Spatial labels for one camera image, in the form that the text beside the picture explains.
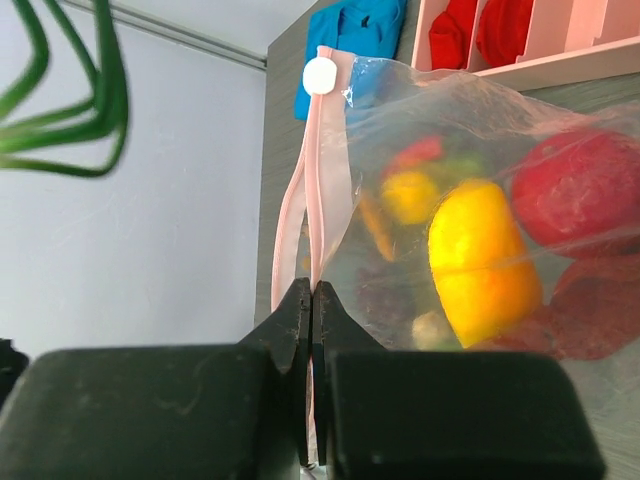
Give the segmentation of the toy green onion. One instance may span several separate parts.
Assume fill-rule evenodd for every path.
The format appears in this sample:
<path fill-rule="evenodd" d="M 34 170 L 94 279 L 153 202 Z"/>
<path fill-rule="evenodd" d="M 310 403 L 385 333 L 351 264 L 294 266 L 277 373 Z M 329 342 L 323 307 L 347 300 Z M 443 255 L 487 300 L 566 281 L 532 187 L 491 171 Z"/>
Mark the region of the toy green onion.
<path fill-rule="evenodd" d="M 91 93 L 75 104 L 49 110 L 24 120 L 1 124 L 1 167 L 99 178 L 119 163 L 129 131 L 129 94 L 125 67 L 110 3 L 96 1 L 95 26 L 98 60 L 94 61 L 75 26 L 56 1 L 46 3 L 75 52 Z M 24 158 L 19 154 L 41 148 L 78 144 L 115 136 L 105 162 L 96 167 Z"/>

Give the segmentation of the red toy apple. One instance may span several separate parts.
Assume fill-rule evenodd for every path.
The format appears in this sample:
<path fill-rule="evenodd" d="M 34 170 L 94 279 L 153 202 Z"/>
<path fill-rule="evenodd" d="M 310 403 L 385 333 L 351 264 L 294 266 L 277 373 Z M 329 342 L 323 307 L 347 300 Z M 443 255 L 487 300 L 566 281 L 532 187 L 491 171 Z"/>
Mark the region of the red toy apple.
<path fill-rule="evenodd" d="M 639 249 L 639 141 L 585 128 L 553 135 L 514 168 L 512 208 L 538 245 L 570 258 Z"/>

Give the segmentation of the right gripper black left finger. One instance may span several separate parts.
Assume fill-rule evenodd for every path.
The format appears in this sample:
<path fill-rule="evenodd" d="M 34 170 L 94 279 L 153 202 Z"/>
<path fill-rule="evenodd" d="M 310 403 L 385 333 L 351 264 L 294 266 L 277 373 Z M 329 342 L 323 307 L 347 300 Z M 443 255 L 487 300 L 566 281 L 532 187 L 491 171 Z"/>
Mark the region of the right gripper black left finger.
<path fill-rule="evenodd" d="M 235 344 L 67 349 L 1 411 L 5 479 L 296 479 L 306 461 L 311 291 Z"/>

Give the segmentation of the clear zip top bag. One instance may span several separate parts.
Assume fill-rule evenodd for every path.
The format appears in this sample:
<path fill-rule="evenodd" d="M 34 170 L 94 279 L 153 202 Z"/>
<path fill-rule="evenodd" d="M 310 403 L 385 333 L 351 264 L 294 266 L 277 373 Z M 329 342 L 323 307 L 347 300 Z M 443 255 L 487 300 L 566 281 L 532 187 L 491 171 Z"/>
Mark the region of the clear zip top bag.
<path fill-rule="evenodd" d="M 483 77 L 322 47 L 272 305 L 331 283 L 392 350 L 525 351 L 600 445 L 639 454 L 639 104 L 578 113 Z"/>

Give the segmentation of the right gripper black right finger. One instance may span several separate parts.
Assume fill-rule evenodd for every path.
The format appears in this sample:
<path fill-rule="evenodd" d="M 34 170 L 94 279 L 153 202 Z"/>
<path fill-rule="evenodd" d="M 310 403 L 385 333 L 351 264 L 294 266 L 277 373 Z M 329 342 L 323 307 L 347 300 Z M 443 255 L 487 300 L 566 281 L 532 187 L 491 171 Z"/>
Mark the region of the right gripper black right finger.
<path fill-rule="evenodd" d="M 335 289 L 312 297 L 314 420 L 332 479 L 601 479 L 576 390 L 531 353 L 384 348 Z"/>

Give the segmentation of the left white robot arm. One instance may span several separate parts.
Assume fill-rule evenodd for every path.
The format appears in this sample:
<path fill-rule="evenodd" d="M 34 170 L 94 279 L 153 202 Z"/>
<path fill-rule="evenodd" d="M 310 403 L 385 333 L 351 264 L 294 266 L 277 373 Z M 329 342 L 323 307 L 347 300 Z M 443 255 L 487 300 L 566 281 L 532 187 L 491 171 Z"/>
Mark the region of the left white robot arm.
<path fill-rule="evenodd" d="M 28 365 L 29 357 L 16 350 L 10 339 L 0 339 L 0 407 Z"/>

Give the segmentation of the yellow toy mango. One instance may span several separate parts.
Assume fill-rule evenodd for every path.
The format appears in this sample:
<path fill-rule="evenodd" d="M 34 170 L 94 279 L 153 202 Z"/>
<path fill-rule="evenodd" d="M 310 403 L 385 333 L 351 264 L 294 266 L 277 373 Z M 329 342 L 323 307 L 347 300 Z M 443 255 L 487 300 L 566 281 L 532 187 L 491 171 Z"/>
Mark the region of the yellow toy mango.
<path fill-rule="evenodd" d="M 445 316 L 462 347 L 496 336 L 542 303 L 543 287 L 503 189 L 470 179 L 440 203 L 428 256 Z"/>

